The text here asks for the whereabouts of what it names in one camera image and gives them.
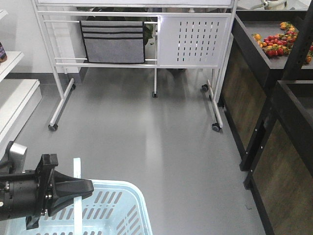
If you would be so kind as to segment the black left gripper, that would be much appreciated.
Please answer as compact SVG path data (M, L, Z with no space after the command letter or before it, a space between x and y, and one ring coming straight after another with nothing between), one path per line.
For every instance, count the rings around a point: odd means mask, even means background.
M64 175L54 170L56 166L56 154L43 154L35 170L2 173L0 219L24 217L26 229L35 229L45 211L52 217L73 204L74 198L93 193L91 180Z

